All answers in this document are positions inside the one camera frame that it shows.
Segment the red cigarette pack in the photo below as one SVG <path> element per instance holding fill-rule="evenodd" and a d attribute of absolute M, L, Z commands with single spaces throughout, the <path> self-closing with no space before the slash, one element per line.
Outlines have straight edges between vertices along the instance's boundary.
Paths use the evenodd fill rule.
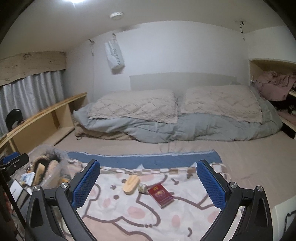
<path fill-rule="evenodd" d="M 149 188 L 148 193 L 161 208 L 166 207 L 174 201 L 173 196 L 161 184 Z"/>

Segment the beige quilted right pillow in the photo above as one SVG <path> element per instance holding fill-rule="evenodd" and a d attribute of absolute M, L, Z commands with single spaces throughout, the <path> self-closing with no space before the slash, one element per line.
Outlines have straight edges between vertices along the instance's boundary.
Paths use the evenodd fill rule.
<path fill-rule="evenodd" d="M 249 123 L 263 122 L 261 107 L 255 94 L 243 85 L 189 88 L 183 97 L 181 113 L 213 114 Z"/>

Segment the fuzzy beige feathered bag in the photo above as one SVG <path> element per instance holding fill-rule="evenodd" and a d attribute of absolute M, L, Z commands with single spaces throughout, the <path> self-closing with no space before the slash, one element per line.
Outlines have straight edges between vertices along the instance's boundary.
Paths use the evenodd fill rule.
<path fill-rule="evenodd" d="M 68 172 L 66 161 L 65 156 L 61 153 L 55 150 L 47 150 L 34 158 L 30 163 L 30 171 L 34 172 L 34 166 L 42 163 L 45 166 L 45 175 L 39 185 L 43 187 L 55 187 L 61 182 L 62 176 Z"/>

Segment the white hanging paper bag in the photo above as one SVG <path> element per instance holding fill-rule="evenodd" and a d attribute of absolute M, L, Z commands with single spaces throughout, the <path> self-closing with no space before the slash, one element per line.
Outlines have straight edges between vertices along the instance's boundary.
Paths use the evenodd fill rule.
<path fill-rule="evenodd" d="M 125 66 L 125 62 L 118 41 L 116 39 L 112 39 L 107 41 L 104 45 L 110 69 L 117 70 L 123 68 Z"/>

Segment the pink clothes pile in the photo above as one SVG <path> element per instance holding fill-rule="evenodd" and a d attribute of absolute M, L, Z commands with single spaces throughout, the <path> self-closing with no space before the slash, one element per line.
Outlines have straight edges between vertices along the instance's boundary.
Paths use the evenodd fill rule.
<path fill-rule="evenodd" d="M 254 87 L 269 101 L 283 101 L 295 84 L 295 73 L 263 72 L 254 78 Z"/>

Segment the oval wooden box in bag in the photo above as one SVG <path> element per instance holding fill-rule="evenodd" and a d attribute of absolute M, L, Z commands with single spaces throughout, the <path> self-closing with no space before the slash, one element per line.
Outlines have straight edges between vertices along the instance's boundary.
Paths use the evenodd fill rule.
<path fill-rule="evenodd" d="M 42 163 L 34 166 L 34 181 L 33 185 L 39 185 L 44 178 L 45 175 L 45 166 Z"/>

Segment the paper curtain valance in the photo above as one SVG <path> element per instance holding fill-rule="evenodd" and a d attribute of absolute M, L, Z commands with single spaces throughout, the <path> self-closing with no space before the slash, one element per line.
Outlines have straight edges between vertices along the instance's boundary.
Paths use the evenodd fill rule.
<path fill-rule="evenodd" d="M 1 60 L 1 86 L 30 75 L 66 69 L 66 53 L 59 51 L 27 52 Z"/>

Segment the white Chanel box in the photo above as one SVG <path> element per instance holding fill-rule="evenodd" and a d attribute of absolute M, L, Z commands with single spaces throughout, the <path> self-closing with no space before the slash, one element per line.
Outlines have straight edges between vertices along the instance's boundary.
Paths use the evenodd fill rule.
<path fill-rule="evenodd" d="M 14 180 L 10 185 L 10 192 L 16 202 L 18 208 L 21 208 L 30 198 L 30 194 L 24 189 L 17 180 Z"/>

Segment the beige quilted pillow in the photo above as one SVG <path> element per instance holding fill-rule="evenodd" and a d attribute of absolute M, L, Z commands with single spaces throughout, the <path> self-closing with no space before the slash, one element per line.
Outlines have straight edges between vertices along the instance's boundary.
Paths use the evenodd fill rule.
<path fill-rule="evenodd" d="M 181 113 L 213 114 L 249 123 L 263 122 L 261 107 L 255 94 L 243 85 L 189 88 L 183 97 Z"/>
<path fill-rule="evenodd" d="M 115 91 L 93 103 L 90 119 L 136 118 L 158 123 L 176 123 L 178 105 L 171 90 Z"/>

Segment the cartoon patterned blanket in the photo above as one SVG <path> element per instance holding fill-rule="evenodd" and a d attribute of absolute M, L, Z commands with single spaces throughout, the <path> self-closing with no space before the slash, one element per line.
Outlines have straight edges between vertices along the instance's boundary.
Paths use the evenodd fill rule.
<path fill-rule="evenodd" d="M 97 240 L 200 240 L 220 213 L 197 176 L 206 160 L 231 180 L 217 152 L 90 155 L 69 152 L 71 172 L 97 160 L 101 172 L 78 213 Z"/>

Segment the grey blue duvet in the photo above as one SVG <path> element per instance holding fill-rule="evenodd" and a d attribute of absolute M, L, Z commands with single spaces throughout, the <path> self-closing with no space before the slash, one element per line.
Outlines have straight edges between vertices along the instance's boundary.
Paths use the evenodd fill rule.
<path fill-rule="evenodd" d="M 158 123 L 135 118 L 88 118 L 91 104 L 74 111 L 76 137 L 97 137 L 106 140 L 136 140 L 143 143 L 173 141 L 248 141 L 279 132 L 282 121 L 272 104 L 257 97 L 263 122 L 236 121 L 226 116 L 204 113 L 179 114 L 177 123 Z"/>

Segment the smoke detector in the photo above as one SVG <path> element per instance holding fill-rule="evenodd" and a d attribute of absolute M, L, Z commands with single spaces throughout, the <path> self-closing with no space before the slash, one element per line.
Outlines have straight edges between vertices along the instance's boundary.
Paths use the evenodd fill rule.
<path fill-rule="evenodd" d="M 110 17 L 112 20 L 120 20 L 120 19 L 123 18 L 123 16 L 124 16 L 124 13 L 123 13 L 123 12 L 119 12 L 119 11 L 117 11 L 117 12 L 113 12 L 113 13 L 111 13 L 109 17 Z"/>

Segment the black cap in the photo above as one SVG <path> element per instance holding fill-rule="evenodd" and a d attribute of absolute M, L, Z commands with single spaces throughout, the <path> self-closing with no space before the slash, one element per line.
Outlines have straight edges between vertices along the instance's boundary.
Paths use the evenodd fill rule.
<path fill-rule="evenodd" d="M 13 129 L 13 125 L 17 123 L 18 125 L 24 122 L 23 114 L 19 108 L 15 108 L 8 113 L 5 119 L 6 127 L 10 132 Z"/>

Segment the wooden bedside shelf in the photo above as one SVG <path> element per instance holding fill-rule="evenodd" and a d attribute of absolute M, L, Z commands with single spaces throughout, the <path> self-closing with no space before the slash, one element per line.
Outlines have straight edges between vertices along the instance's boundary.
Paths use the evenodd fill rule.
<path fill-rule="evenodd" d="M 54 146 L 75 129 L 72 113 L 85 104 L 87 93 L 60 101 L 25 120 L 1 138 L 1 156 L 29 153 L 39 145 Z"/>

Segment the oval wooden box on blanket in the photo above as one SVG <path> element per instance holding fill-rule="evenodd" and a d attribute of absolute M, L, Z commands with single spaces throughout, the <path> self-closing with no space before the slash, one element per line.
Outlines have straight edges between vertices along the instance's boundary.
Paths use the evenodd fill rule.
<path fill-rule="evenodd" d="M 130 175 L 123 186 L 123 192 L 126 195 L 132 195 L 140 184 L 140 179 L 137 175 Z"/>

